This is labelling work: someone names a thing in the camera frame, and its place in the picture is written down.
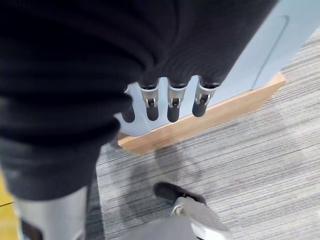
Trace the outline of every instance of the gray carpet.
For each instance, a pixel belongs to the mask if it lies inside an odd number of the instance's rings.
[[[259,110],[144,156],[114,145],[97,164],[105,237],[162,216],[152,186],[203,195],[239,240],[320,239],[320,29],[282,70],[287,83]],[[103,239],[97,186],[89,239]]]

